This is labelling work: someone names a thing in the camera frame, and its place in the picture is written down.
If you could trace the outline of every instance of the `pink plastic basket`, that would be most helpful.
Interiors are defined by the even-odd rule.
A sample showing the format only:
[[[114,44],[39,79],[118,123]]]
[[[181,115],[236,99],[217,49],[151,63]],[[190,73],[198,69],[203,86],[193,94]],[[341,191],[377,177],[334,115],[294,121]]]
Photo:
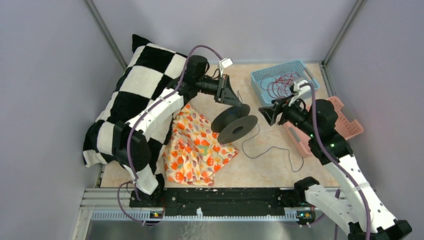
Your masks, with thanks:
[[[335,122],[335,129],[340,133],[346,140],[349,140],[356,135],[359,135],[364,132],[364,128],[359,123],[358,120],[352,118],[351,114],[345,107],[342,101],[336,96],[327,98],[333,106],[334,110],[338,115],[338,119]],[[307,158],[312,156],[311,149],[308,146],[308,141],[311,139],[308,135],[303,133],[297,127],[295,127],[290,122],[286,122],[283,125],[284,130],[287,132],[290,139],[293,141],[296,149],[299,151],[299,154],[302,158]]]

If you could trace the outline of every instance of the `black mount plate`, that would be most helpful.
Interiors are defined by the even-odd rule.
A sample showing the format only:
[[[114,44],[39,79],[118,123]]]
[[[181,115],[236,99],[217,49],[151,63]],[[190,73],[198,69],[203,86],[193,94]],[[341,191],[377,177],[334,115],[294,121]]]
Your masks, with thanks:
[[[282,216],[284,208],[305,207],[293,189],[278,187],[248,188],[164,188],[154,207],[165,203],[167,216],[195,216],[201,208],[204,216]],[[151,203],[130,200],[132,208],[153,207]]]

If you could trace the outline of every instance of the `wooden table surface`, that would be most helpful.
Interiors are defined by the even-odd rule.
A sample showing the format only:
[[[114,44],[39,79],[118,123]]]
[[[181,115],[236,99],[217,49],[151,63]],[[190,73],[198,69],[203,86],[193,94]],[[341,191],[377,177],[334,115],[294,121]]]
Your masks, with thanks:
[[[225,69],[225,73],[230,75],[231,86],[234,91],[237,92],[238,90],[242,96],[243,102],[250,106],[250,114],[258,117],[260,133],[244,144],[245,152],[249,156],[257,156],[272,146],[288,149],[290,150],[293,169],[296,171],[302,165],[301,156],[283,127],[277,124],[269,126],[264,117],[259,113],[258,108],[261,107],[261,103],[251,86],[251,72],[273,65],[275,64],[232,65]],[[327,98],[327,90],[319,64],[309,63],[306,64],[306,66],[321,86],[316,92],[317,98]],[[211,67],[208,75],[213,75],[214,70],[215,69]],[[305,102],[310,104],[311,99],[307,99]],[[213,121],[219,113],[229,107],[224,104],[215,103],[212,96],[202,93],[191,100],[190,104],[211,121]],[[234,147],[236,147],[240,153],[216,173],[213,187],[293,187],[295,182],[308,176],[314,177],[325,187],[339,186],[336,180],[314,156],[305,158],[302,169],[296,173],[292,171],[288,151],[286,150],[274,148],[256,159],[248,158],[242,151],[242,142],[249,139],[257,132],[258,127],[255,127],[249,134],[233,142]],[[130,180],[130,174],[114,161],[106,165],[101,187],[115,188],[128,180]],[[168,188],[196,187],[174,182],[166,182],[165,186]]]

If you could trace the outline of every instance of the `white label tag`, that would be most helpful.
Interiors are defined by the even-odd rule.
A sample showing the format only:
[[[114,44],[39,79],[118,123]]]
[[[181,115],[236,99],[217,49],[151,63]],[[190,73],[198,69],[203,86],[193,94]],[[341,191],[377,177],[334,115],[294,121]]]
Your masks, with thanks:
[[[228,68],[229,66],[233,65],[233,60],[231,58],[224,58],[221,61],[219,61],[219,64],[224,68]]]

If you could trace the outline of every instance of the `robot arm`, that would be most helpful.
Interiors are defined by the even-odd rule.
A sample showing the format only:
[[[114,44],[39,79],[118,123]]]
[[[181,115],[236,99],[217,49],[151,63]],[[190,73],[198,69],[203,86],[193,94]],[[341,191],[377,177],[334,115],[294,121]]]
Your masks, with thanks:
[[[185,70],[184,78],[178,90],[174,92],[178,84],[178,78],[171,81],[161,95],[150,105],[155,106],[149,110],[146,108],[127,122],[118,122],[114,127],[112,154],[122,163],[123,167],[130,173],[138,190],[144,193],[145,201],[152,202],[160,195],[163,186],[159,182],[149,166],[151,153],[147,140],[166,119],[179,111],[186,103],[193,99],[199,92],[213,95],[217,103],[239,106],[241,102],[234,93],[230,77],[223,74],[224,68],[232,64],[230,58],[219,62],[219,76],[217,79],[205,75],[208,61],[205,57],[193,55],[190,57]],[[136,176],[129,167],[127,155],[127,140],[130,130],[134,129],[131,138],[131,157]]]
[[[311,137],[308,145],[315,157],[334,176],[340,184],[341,190],[346,194],[351,203],[351,208],[326,192],[318,181],[307,177],[295,183],[301,201],[306,201],[318,207],[330,219],[343,229],[349,239],[365,239],[365,229],[370,225],[370,239],[402,239],[412,229],[405,220],[396,217],[383,205],[370,184],[362,174],[349,143],[334,129],[338,118],[333,104],[324,99],[318,99],[313,104],[316,108],[318,133],[325,150],[337,161],[337,166],[322,151],[315,138],[312,111],[306,110],[305,103],[301,100],[302,94],[311,90],[305,85],[305,80],[296,82],[291,88],[293,95],[274,101],[271,107],[261,107],[263,114],[270,125],[277,121],[282,125],[289,121],[305,134]],[[370,210],[370,222],[367,223],[365,204],[359,190],[362,191]]]

